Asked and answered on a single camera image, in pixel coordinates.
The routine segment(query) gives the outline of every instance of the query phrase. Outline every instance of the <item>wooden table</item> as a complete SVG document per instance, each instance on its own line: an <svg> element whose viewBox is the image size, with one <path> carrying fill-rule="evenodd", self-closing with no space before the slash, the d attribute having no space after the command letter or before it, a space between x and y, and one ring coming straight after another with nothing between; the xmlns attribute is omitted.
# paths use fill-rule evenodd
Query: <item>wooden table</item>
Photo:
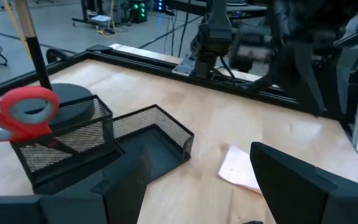
<svg viewBox="0 0 358 224"><path fill-rule="evenodd" d="M112 47L180 61L132 47ZM148 186L139 223L273 223L263 197L217 176L230 144L249 152L251 142L260 141L358 182L358 155L337 121L92 60L50 78L89 88L115 116L158 104L195 133L191 160ZM30 182L14 151L2 142L0 195L22 194L32 194Z"/></svg>

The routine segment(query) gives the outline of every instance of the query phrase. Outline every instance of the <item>red scissor handle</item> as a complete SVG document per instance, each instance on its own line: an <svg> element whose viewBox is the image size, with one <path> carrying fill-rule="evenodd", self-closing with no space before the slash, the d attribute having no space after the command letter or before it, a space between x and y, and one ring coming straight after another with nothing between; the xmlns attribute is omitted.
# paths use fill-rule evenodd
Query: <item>red scissor handle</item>
<svg viewBox="0 0 358 224"><path fill-rule="evenodd" d="M28 99L47 101L46 107L35 114L15 111L14 105ZM41 86L25 86L7 92L1 100L1 113L9 121L6 128L12 131L10 141L26 141L51 133L48 122L59 109L58 96Z"/></svg>

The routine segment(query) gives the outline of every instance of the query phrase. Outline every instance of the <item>mesh tray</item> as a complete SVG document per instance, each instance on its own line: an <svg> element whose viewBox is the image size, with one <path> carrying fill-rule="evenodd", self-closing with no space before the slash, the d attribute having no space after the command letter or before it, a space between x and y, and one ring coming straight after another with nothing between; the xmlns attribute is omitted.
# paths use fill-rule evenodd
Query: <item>mesh tray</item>
<svg viewBox="0 0 358 224"><path fill-rule="evenodd" d="M61 104L50 127L50 135L11 142L34 193L54 194L123 154L114 140L112 112L96 95Z"/></svg>
<svg viewBox="0 0 358 224"><path fill-rule="evenodd" d="M125 152L147 148L151 181L190 159L194 134L157 105L114 118L113 126Z"/></svg>

